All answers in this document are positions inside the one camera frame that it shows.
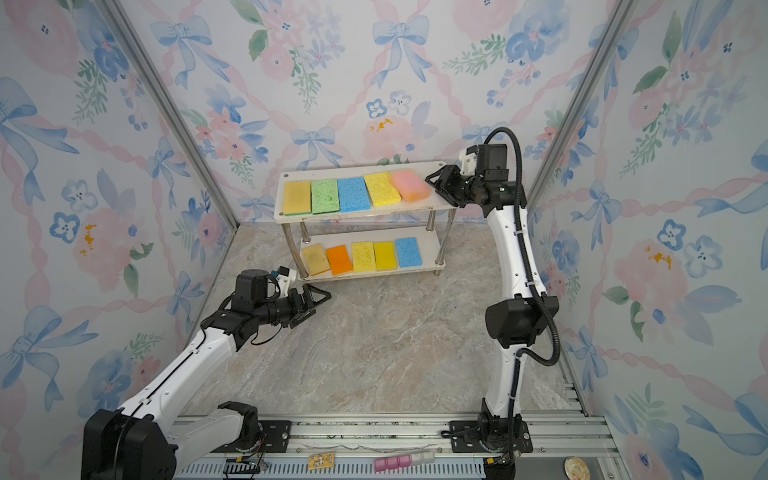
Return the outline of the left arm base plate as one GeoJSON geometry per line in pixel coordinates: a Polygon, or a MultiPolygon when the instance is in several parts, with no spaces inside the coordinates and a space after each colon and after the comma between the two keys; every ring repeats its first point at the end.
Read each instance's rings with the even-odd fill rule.
{"type": "Polygon", "coordinates": [[[214,453],[252,454],[286,453],[293,424],[289,420],[260,420],[254,443],[246,446],[244,441],[224,444],[214,453]]]}

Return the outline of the bright yellow sponge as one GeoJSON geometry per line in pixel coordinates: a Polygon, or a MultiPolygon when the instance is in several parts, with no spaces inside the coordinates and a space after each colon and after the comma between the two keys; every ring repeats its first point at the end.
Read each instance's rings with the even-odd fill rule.
{"type": "Polygon", "coordinates": [[[393,241],[374,244],[375,268],[377,272],[393,271],[398,268],[395,243],[393,241]]]}

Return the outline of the pale yellow orange-backed sponge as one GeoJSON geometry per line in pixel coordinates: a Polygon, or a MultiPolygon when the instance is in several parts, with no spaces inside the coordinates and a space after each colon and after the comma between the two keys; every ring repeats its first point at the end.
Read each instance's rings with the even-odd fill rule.
{"type": "Polygon", "coordinates": [[[307,246],[301,254],[310,276],[323,274],[331,269],[326,250],[321,244],[307,246]]]}

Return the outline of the yellow cellulose sponge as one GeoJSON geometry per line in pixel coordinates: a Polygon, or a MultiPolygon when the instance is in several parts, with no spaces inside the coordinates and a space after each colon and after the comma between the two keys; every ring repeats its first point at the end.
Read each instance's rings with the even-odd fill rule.
{"type": "Polygon", "coordinates": [[[354,273],[368,273],[376,270],[375,249],[373,242],[355,242],[352,244],[352,263],[354,273]]]}

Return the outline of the pink sponge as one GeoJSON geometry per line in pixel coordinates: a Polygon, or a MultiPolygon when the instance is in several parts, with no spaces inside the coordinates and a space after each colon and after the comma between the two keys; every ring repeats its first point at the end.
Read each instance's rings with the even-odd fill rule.
{"type": "Polygon", "coordinates": [[[408,203],[426,200],[432,188],[414,171],[398,170],[390,174],[390,183],[403,201],[408,203]]]}

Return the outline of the blue sponge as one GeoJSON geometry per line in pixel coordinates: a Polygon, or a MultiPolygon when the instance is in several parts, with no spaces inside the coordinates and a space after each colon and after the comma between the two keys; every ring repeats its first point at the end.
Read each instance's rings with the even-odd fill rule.
{"type": "Polygon", "coordinates": [[[353,213],[371,209],[371,201],[363,177],[339,179],[337,186],[341,213],[353,213]]]}
{"type": "Polygon", "coordinates": [[[415,237],[400,238],[395,240],[395,249],[400,268],[421,267],[423,260],[418,241],[415,237]]]}

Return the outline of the green sponge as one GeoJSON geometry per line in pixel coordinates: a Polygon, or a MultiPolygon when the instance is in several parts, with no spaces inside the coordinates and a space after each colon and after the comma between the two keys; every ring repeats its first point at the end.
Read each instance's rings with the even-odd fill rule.
{"type": "Polygon", "coordinates": [[[311,208],[313,215],[340,211],[338,183],[335,179],[317,180],[311,183],[311,208]]]}

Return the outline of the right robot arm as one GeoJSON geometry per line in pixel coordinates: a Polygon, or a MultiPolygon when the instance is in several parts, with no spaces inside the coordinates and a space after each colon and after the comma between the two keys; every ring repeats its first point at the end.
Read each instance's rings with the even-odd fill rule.
{"type": "Polygon", "coordinates": [[[545,366],[559,361],[560,343],[552,340],[548,358],[532,350],[536,339],[555,333],[559,300],[547,293],[535,269],[527,226],[527,200],[519,179],[509,178],[504,144],[480,144],[461,154],[456,165],[428,175],[426,182],[454,207],[477,205],[491,228],[502,273],[501,300],[485,311],[488,335],[495,341],[490,387],[477,426],[459,435],[490,451],[500,451],[522,436],[518,396],[526,362],[545,366]]]}

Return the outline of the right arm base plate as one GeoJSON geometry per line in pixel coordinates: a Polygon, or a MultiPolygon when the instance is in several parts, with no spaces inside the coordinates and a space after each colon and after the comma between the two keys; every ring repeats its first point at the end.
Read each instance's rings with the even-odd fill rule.
{"type": "Polygon", "coordinates": [[[515,454],[532,453],[532,435],[525,421],[513,421],[513,430],[506,424],[500,429],[481,427],[477,420],[453,420],[441,436],[450,443],[453,453],[481,453],[501,455],[509,451],[515,454]]]}

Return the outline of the orange sponge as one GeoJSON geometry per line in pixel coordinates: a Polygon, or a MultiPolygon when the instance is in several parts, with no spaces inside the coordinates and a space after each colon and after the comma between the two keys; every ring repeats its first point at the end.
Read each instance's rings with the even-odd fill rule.
{"type": "Polygon", "coordinates": [[[333,276],[341,276],[353,271],[353,264],[345,245],[328,248],[325,253],[333,276]]]}

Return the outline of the yellow green-backed sponge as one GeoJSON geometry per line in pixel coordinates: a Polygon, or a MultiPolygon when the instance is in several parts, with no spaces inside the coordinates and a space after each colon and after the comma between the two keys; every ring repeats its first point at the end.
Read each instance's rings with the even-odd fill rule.
{"type": "Polygon", "coordinates": [[[294,181],[286,183],[283,189],[282,214],[284,216],[296,216],[311,213],[311,182],[294,181]]]}

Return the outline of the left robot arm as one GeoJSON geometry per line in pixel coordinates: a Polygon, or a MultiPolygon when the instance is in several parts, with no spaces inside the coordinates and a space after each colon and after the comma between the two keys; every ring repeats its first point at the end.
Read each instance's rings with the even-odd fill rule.
{"type": "Polygon", "coordinates": [[[98,409],[84,427],[84,479],[171,479],[220,447],[250,456],[267,434],[255,406],[220,404],[208,416],[177,427],[179,414],[205,381],[261,327],[293,329],[331,293],[299,283],[297,271],[247,269],[219,308],[201,321],[191,343],[154,380],[118,407],[98,409]]]}

